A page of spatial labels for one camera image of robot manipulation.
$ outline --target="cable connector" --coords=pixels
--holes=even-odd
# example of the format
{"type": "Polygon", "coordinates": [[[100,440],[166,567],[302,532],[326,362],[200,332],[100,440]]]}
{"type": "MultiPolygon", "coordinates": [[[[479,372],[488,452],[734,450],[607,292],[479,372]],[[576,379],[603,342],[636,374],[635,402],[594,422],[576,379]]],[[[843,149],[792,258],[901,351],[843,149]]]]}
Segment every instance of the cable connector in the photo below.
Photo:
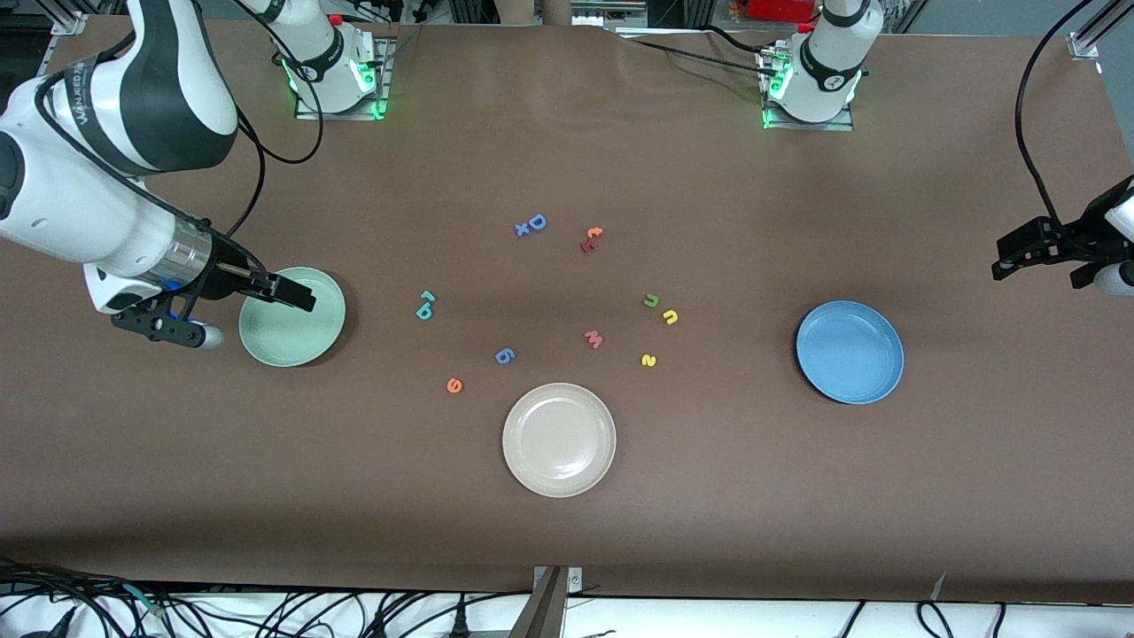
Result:
{"type": "Polygon", "coordinates": [[[473,632],[468,630],[468,619],[465,616],[465,595],[460,595],[460,602],[457,603],[457,618],[452,621],[452,631],[449,632],[449,638],[468,638],[473,632]]]}

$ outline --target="brown table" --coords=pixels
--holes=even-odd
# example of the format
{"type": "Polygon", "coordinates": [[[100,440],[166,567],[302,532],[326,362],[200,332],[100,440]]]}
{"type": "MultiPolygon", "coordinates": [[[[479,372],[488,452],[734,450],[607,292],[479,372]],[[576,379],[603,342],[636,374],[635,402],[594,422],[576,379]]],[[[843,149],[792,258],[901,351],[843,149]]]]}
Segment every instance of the brown table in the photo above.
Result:
{"type": "MultiPolygon", "coordinates": [[[[53,63],[125,29],[92,19],[53,63]]],[[[261,137],[302,153],[315,125],[289,117],[266,37],[209,29],[261,137]]],[[[426,27],[388,119],[329,124],[313,161],[270,165],[239,235],[342,283],[347,332],[316,364],[253,361],[240,298],[198,306],[228,330],[220,352],[149,344],[91,309],[77,265],[3,245],[3,550],[144,579],[446,589],[564,563],[595,593],[663,595],[919,598],[948,570],[948,598],[1128,602],[1134,305],[1072,290],[1069,267],[989,272],[1041,212],[1012,130],[1033,44],[883,37],[857,130],[816,134],[762,129],[742,71],[598,28],[426,27]],[[536,212],[548,229],[517,239],[536,212]],[[799,374],[795,330],[832,298],[900,333],[886,401],[836,405],[799,374]],[[606,479],[569,500],[528,493],[500,451],[513,402],[559,381],[618,427],[606,479]]],[[[1129,164],[1094,65],[1061,48],[1026,121],[1074,218],[1129,164]]],[[[223,224],[254,177],[242,139],[151,181],[223,224]]]]}

